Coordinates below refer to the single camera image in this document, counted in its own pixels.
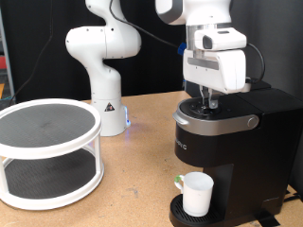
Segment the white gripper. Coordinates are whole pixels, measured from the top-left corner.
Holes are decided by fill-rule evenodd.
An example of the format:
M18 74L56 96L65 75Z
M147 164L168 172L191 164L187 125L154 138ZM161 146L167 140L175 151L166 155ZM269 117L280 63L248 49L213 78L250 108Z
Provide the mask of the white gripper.
M219 92L233 94L244 89L246 58L239 49L206 51L201 58L195 56L193 51L185 50L183 74L185 80L202 85L200 94L204 107L217 109Z

